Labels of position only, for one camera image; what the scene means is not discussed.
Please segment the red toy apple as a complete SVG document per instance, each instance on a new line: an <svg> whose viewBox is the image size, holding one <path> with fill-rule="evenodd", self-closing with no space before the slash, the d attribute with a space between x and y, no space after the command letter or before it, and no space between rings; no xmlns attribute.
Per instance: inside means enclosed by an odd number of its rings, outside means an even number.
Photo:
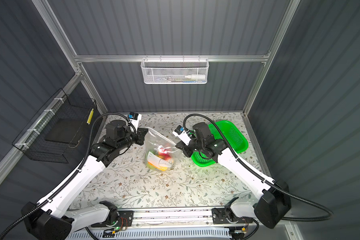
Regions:
<svg viewBox="0 0 360 240"><path fill-rule="evenodd" d="M164 153L164 152L158 152L158 157L165 161L170 161L172 159L171 155L169 155L168 153Z"/></svg>

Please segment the clear zip top bag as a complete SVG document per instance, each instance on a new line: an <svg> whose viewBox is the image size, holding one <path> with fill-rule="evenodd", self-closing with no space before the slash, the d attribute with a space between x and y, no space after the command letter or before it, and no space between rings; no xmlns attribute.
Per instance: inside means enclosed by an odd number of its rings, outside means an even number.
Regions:
<svg viewBox="0 0 360 240"><path fill-rule="evenodd" d="M174 168L183 156L176 144L153 128L147 127L144 146L146 150L145 164L150 170L167 172Z"/></svg>

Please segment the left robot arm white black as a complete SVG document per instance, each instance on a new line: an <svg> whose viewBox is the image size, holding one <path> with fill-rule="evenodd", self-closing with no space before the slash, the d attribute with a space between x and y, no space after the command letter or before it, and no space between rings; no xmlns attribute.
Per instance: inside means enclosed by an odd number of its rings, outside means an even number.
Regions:
<svg viewBox="0 0 360 240"><path fill-rule="evenodd" d="M75 211L70 211L69 207L115 158L132 145L142 146L148 131L123 120L110 122L106 126L105 139L90 146L89 154L77 168L36 204L27 203L23 207L27 232L38 240L64 240L69 234L91 225L116 229L125 225L118 208L108 201Z"/></svg>

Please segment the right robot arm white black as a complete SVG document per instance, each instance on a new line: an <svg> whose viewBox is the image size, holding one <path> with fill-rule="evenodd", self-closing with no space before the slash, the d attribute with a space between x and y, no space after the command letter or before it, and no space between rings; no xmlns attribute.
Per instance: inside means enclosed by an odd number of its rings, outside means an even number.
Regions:
<svg viewBox="0 0 360 240"><path fill-rule="evenodd" d="M275 182L271 177L259 172L229 146L225 137L216 139L206 123L194 125L193 133L179 125L173 135L181 140L176 147L182 150L186 157L191 157L195 152L206 155L232 172L258 199L251 207L241 203L239 199L231 201L228 206L229 214L234 214L236 218L257 218L264 226L273 229L291 209L291 198L266 182L275 184L284 191L289 189L288 184L284 181Z"/></svg>

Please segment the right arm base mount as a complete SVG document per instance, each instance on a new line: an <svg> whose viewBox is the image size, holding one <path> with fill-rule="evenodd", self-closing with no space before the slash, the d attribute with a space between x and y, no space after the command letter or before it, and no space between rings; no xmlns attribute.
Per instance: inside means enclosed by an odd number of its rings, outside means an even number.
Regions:
<svg viewBox="0 0 360 240"><path fill-rule="evenodd" d="M222 224L251 224L251 218L237 217L231 210L226 208L212 208L212 218L215 225Z"/></svg>

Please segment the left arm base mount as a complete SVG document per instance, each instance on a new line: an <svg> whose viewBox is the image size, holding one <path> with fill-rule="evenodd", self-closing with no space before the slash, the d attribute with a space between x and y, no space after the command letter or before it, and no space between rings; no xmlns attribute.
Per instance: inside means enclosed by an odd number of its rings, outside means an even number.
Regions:
<svg viewBox="0 0 360 240"><path fill-rule="evenodd" d="M132 225L133 211L113 211L104 222L91 225L92 228L126 228Z"/></svg>

